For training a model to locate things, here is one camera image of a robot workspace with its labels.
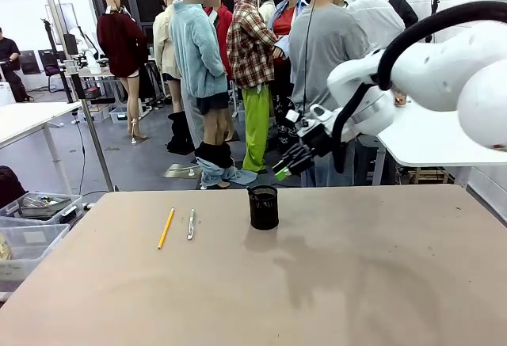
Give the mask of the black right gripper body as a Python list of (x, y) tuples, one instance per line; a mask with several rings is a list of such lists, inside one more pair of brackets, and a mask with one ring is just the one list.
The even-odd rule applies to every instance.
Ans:
[(302, 143), (309, 149), (312, 157), (324, 157), (333, 149), (332, 135), (323, 124), (301, 127), (299, 137)]

